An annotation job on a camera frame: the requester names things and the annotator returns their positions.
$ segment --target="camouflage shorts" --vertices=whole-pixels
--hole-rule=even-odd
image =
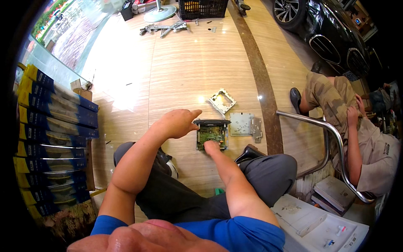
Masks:
[[[312,107],[321,107],[326,122],[332,124],[339,131],[343,143],[347,144],[347,108],[355,106],[358,111],[357,130],[361,125],[362,114],[358,109],[355,92],[351,83],[344,76],[335,77],[334,85],[324,75],[309,72],[305,87],[305,98]],[[337,150],[336,142],[331,137],[331,150]]]

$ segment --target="stainless steel railing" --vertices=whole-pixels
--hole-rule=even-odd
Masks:
[[[298,115],[298,114],[294,114],[294,113],[283,112],[283,111],[279,111],[279,110],[276,111],[276,114],[279,116],[281,115],[284,117],[289,117],[289,118],[293,118],[296,120],[300,120],[302,122],[310,123],[310,124],[322,127],[324,129],[323,135],[324,135],[324,141],[325,141],[325,157],[321,161],[320,164],[318,164],[317,166],[312,167],[312,168],[308,169],[306,172],[304,172],[304,174],[306,173],[305,175],[322,169],[323,167],[325,167],[326,163],[330,159],[330,147],[329,147],[329,135],[328,135],[328,133],[330,132],[333,134],[334,138],[336,139],[336,143],[337,143],[337,147],[338,147],[338,151],[339,151],[339,162],[341,165],[341,175],[343,177],[344,183],[346,183],[347,187],[350,188],[350,190],[353,191],[362,202],[364,202],[366,204],[371,204],[375,200],[375,197],[371,193],[358,192],[357,189],[355,188],[355,186],[350,183],[350,180],[348,179],[347,168],[344,163],[345,159],[344,159],[343,140],[341,139],[340,133],[337,131],[337,129],[333,125],[331,125],[330,123],[327,123],[326,121],[322,121],[322,120],[318,120],[315,118],[306,117],[306,116]]]

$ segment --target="dark gray trousers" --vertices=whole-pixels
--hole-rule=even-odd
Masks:
[[[115,165],[133,145],[120,145],[113,155]],[[264,203],[272,207],[287,193],[297,175],[297,162],[289,155],[262,156],[240,164],[239,168]],[[157,155],[144,189],[136,203],[149,219],[171,223],[230,219],[225,193],[204,198],[166,174],[168,165]]]

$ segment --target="beige shirt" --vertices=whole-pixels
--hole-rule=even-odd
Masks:
[[[375,196],[387,193],[393,184],[399,161],[400,141],[390,134],[383,134],[368,118],[361,120],[358,131],[359,152],[362,157],[361,175],[357,191],[371,192]],[[340,171],[339,156],[333,164]]]

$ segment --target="hand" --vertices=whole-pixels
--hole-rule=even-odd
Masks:
[[[189,111],[187,109],[176,109],[166,113],[160,120],[156,121],[152,128],[156,132],[164,134],[166,139],[181,138],[191,132],[198,130],[199,126],[192,123],[202,111],[200,109]]]
[[[221,153],[220,144],[212,140],[204,142],[204,150],[209,156]]]
[[[358,124],[358,111],[354,106],[347,109],[347,125],[348,127],[357,128]]]
[[[365,112],[365,107],[364,107],[364,102],[361,99],[361,96],[358,94],[355,94],[355,98],[357,99],[357,105],[359,108],[359,111],[361,112],[362,116],[367,117],[367,113]]]

